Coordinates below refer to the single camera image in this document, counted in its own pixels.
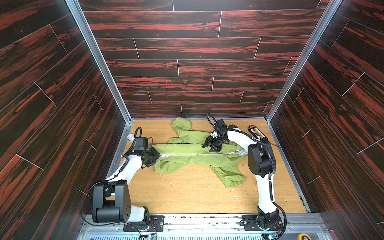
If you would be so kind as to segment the green zip-up jacket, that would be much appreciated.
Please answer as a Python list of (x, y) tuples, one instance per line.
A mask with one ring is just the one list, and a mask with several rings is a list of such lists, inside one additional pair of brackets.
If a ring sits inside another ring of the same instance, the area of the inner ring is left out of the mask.
[(155, 163), (157, 173), (171, 174), (187, 165), (201, 165), (209, 166), (227, 188), (234, 188), (246, 181), (238, 168), (238, 163), (245, 157), (242, 147), (226, 143), (219, 152), (211, 152), (211, 147), (203, 147), (210, 133), (192, 129), (190, 120), (175, 118), (172, 127), (178, 137), (171, 138), (167, 144), (154, 145), (160, 153)]

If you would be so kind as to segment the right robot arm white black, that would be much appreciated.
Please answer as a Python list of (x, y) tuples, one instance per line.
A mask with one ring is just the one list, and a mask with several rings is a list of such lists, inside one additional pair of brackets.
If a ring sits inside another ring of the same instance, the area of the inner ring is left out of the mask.
[(274, 194), (274, 175), (276, 159), (271, 143), (256, 126), (249, 126), (248, 133), (236, 126), (226, 126), (214, 130), (205, 140), (203, 148), (210, 147), (211, 152), (219, 152), (222, 144), (234, 142), (248, 154), (248, 166), (255, 175), (259, 193), (258, 214), (256, 219), (242, 220), (243, 226), (256, 223), (262, 231), (271, 231), (265, 238), (277, 240), (287, 228), (285, 211), (276, 203)]

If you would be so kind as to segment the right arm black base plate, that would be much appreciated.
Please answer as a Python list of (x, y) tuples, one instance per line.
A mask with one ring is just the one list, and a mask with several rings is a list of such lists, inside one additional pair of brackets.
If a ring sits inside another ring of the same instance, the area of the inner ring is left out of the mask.
[(240, 225), (245, 231), (281, 231), (283, 222), (275, 214), (271, 215), (243, 215)]

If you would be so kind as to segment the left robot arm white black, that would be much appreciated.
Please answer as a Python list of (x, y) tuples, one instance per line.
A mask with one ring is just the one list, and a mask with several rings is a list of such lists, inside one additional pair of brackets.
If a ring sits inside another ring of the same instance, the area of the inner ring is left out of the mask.
[(132, 205), (129, 184), (135, 173), (142, 168), (153, 166), (160, 153), (155, 148), (142, 147), (122, 155), (123, 164), (106, 180), (90, 187), (93, 191), (91, 226), (107, 226), (125, 223), (144, 231), (150, 226), (149, 210)]

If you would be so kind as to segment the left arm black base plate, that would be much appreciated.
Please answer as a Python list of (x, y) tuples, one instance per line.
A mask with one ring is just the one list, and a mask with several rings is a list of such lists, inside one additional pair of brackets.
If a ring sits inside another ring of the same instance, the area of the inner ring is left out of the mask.
[(127, 222), (124, 224), (123, 232), (162, 232), (164, 229), (165, 216), (149, 215), (141, 222)]

